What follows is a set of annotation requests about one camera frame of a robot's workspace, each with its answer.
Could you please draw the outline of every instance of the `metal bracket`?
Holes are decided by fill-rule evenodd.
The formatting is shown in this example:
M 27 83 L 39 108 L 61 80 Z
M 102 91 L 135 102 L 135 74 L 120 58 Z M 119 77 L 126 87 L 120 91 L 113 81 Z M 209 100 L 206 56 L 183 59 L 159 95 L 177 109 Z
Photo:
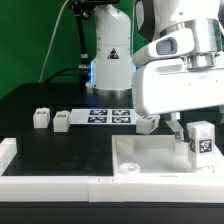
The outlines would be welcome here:
M 165 114 L 165 121 L 167 125 L 174 132 L 176 142 L 184 141 L 184 129 L 181 127 L 180 123 L 177 121 L 180 119 L 180 113 L 168 113 Z

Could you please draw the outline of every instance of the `small white block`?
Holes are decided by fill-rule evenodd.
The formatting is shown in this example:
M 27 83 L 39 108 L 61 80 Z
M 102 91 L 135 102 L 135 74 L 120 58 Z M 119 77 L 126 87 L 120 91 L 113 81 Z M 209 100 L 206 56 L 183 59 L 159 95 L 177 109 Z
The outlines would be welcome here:
M 130 156 L 134 153 L 134 139 L 130 137 L 117 138 L 117 153 L 120 156 Z
M 34 128 L 47 128 L 50 122 L 50 109 L 38 108 L 33 115 Z
M 54 132 L 67 132 L 69 129 L 69 111 L 60 111 L 57 112 L 53 123 L 54 123 Z
M 136 122 L 136 132 L 139 134 L 149 135 L 159 126 L 160 115 L 145 116 Z

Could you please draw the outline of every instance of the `blue light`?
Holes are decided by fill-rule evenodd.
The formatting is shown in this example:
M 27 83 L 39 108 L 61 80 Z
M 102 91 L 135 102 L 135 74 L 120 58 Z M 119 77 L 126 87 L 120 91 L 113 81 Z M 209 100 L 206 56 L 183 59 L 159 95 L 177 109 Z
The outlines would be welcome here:
M 93 62 L 90 64 L 90 84 L 93 84 Z

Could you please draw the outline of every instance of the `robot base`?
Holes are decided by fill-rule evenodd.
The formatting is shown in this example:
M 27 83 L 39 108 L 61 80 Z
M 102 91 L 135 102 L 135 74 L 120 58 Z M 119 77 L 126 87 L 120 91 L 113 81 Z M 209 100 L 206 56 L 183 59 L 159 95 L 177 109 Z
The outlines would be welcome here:
M 95 94 L 98 96 L 106 96 L 106 97 L 125 97 L 131 95 L 130 89 L 120 89 L 120 90 L 110 90 L 110 89 L 98 89 L 91 85 L 90 83 L 86 83 L 86 92 Z

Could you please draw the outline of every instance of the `black cable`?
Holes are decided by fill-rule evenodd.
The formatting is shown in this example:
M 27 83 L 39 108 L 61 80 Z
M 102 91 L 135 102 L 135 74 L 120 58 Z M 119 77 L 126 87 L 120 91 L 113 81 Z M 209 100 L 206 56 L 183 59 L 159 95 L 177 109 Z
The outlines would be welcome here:
M 59 77 L 59 76 L 72 76 L 72 74 L 64 74 L 64 72 L 67 72 L 67 71 L 73 71 L 73 70 L 78 70 L 79 67 L 68 67 L 68 68 L 64 68 L 64 69 L 61 69 L 60 71 L 57 71 L 55 72 L 53 75 L 51 75 L 50 77 L 48 77 L 44 83 L 50 83 L 50 81 L 56 77 Z
M 80 76 L 80 74 L 58 74 L 58 75 L 54 75 L 54 76 L 51 76 L 49 78 L 47 78 L 44 83 L 50 83 L 51 80 L 55 79 L 55 78 L 58 78 L 58 77 L 66 77 L 66 76 Z

